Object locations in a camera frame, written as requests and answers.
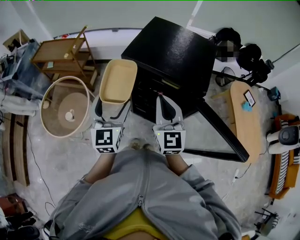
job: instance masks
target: orange sofa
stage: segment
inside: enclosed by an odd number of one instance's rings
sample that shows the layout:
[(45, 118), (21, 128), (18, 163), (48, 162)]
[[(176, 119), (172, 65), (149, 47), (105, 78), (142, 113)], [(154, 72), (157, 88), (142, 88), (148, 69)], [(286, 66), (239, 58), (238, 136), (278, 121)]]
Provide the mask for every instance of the orange sofa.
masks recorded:
[[(275, 118), (275, 129), (279, 131), (281, 124), (289, 120), (294, 120), (296, 116), (292, 114), (284, 114)], [(289, 126), (299, 125), (300, 121), (294, 121), (288, 123)], [(288, 153), (276, 154), (275, 166), (272, 179), (272, 185), (270, 187), (269, 196), (275, 199), (282, 199), (290, 188), (294, 188), (296, 185), (297, 175), (299, 171), (299, 157), (295, 156), (296, 151), (291, 150)]]

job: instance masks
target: concrete floor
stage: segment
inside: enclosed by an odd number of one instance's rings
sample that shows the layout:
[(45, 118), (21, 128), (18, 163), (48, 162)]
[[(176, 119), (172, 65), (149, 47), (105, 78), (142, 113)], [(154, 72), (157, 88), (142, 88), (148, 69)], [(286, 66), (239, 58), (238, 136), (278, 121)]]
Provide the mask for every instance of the concrete floor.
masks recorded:
[[(102, 75), (105, 65), (101, 65), (100, 68)], [(228, 116), (224, 100), (210, 100), (210, 96), (225, 90), (225, 88), (220, 88), (215, 84), (214, 78), (215, 76), (212, 75), (206, 100), (218, 115), (227, 122)], [(253, 88), (253, 91), (258, 96), (256, 104), (260, 107), (262, 153), (264, 153), (267, 146), (265, 133), (271, 127), (270, 117), (273, 116), (273, 112), (277, 111), (277, 108), (267, 98), (266, 91), (260, 91), (256, 87)], [(103, 109), (104, 118), (109, 114), (116, 115), (118, 112), (118, 109), (111, 105), (104, 105)], [(130, 112), (125, 122), (124, 138), (121, 146), (126, 146), (133, 137), (140, 137), (149, 143), (155, 144), (152, 126), (151, 122)], [(186, 147), (232, 151), (201, 114), (198, 113), (187, 118), (185, 127), (187, 130)], [(49, 187), (53, 201), (57, 204), (76, 181), (90, 170), (100, 154), (92, 148), (89, 131), (84, 133), (83, 140), (74, 138), (57, 139), (50, 136), (41, 124), (39, 112), (35, 117), (30, 117), (28, 131), (36, 162)], [(248, 167), (247, 164), (189, 154), (182, 154), (182, 156), (187, 163), (194, 163), (205, 178), (215, 182), (216, 192), (221, 198), (229, 193), (228, 198), (225, 200), (227, 206), (237, 216), (243, 227), (253, 227), (253, 223), (257, 219), (254, 211), (270, 202), (270, 198), (265, 196), (264, 193), (270, 174), (271, 156), (268, 153), (261, 155), (257, 163), (251, 165), (245, 176), (237, 180), (232, 186), (231, 181), (235, 170), (238, 168), (240, 175), (242, 175)], [(48, 214), (45, 210), (45, 202), (52, 203), (52, 201), (34, 162), (28, 139), (27, 159), (30, 185), (24, 187), (15, 182), (15, 189), (19, 196), (25, 198), (30, 207), (37, 212), (37, 216), (42, 221), (47, 221)], [(47, 204), (47, 210), (51, 213), (53, 207)]]

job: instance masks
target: picture frame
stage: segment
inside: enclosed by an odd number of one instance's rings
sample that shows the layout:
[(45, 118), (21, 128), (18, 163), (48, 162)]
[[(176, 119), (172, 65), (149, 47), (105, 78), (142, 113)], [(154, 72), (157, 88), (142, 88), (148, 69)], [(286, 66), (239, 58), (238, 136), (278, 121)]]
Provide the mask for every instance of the picture frame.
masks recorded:
[(255, 100), (251, 94), (251, 92), (248, 90), (244, 93), (245, 99), (249, 102), (250, 106), (253, 107), (255, 105)]

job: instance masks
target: yellow shirt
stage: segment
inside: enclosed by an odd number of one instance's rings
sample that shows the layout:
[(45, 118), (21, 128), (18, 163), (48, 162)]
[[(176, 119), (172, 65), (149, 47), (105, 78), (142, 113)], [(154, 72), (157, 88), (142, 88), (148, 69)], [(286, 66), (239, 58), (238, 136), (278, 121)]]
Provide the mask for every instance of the yellow shirt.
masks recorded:
[(151, 236), (160, 239), (168, 240), (143, 214), (141, 208), (137, 208), (133, 211), (125, 220), (116, 225), (110, 230), (105, 238), (110, 240), (117, 240), (128, 234), (143, 231)]

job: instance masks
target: gray hoodie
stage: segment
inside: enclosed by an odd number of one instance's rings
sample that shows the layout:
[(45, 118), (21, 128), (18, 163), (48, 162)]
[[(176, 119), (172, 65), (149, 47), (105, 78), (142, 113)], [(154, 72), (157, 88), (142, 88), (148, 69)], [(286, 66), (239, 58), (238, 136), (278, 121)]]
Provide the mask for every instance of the gray hoodie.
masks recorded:
[(60, 200), (50, 236), (99, 240), (140, 207), (170, 240), (217, 240), (224, 233), (240, 240), (240, 225), (213, 186), (193, 165), (178, 177), (160, 154), (123, 151), (109, 176), (81, 180)]

